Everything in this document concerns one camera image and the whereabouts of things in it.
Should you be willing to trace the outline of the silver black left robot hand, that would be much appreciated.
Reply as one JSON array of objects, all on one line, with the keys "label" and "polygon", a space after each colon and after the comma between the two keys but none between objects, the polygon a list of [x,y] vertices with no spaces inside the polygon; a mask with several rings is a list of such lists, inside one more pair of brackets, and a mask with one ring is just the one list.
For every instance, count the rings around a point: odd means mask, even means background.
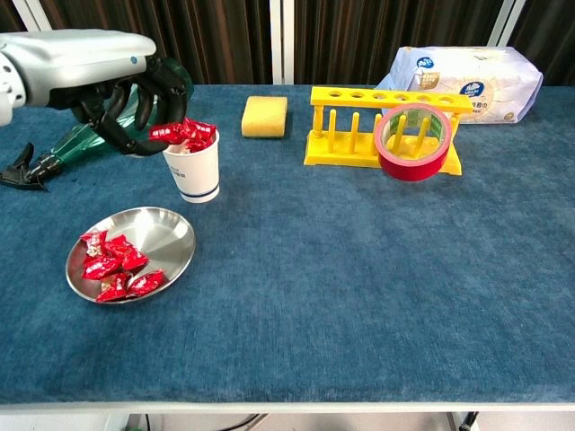
[{"label": "silver black left robot hand", "polygon": [[73,111],[122,154],[148,156],[167,147],[163,141],[136,140],[117,121],[131,87],[137,87],[138,130],[152,115],[163,124],[186,114],[187,79],[146,36],[100,29],[27,31],[7,33],[3,43],[28,105]]}]

